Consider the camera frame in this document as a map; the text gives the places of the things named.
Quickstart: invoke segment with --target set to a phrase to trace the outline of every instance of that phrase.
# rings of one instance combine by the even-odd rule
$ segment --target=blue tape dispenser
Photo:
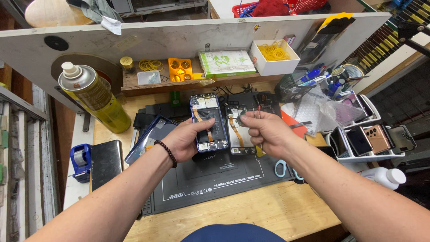
[[[91,173],[91,147],[92,145],[82,144],[70,150],[70,158],[75,170],[73,177],[80,183],[89,182],[89,174]]]

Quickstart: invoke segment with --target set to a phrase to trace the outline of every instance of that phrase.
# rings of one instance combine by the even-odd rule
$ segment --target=white bottle cap
[[[394,184],[403,184],[406,182],[405,174],[399,169],[387,170],[387,178]]]
[[[67,77],[75,77],[80,74],[82,69],[79,66],[73,65],[71,62],[64,62],[61,65],[61,68],[63,68],[63,73]]]

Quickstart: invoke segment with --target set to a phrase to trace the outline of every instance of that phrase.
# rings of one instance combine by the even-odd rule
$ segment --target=yellow spray can
[[[58,78],[61,88],[112,133],[122,133],[131,119],[111,93],[109,83],[87,65],[64,62]]]

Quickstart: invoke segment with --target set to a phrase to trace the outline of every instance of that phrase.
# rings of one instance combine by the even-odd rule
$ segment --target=blue shirt
[[[275,233],[249,224],[213,224],[200,228],[185,237],[182,242],[286,242]]]

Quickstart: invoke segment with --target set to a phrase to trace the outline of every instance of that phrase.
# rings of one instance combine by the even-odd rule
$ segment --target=red basket
[[[297,3],[294,5],[292,10],[295,13],[305,12],[309,10],[315,10],[319,9],[327,2],[327,0],[298,0]],[[233,11],[234,17],[239,18],[240,14],[246,9],[249,5],[255,4],[258,2],[253,3],[244,3],[242,5],[236,5],[233,6],[231,11]]]

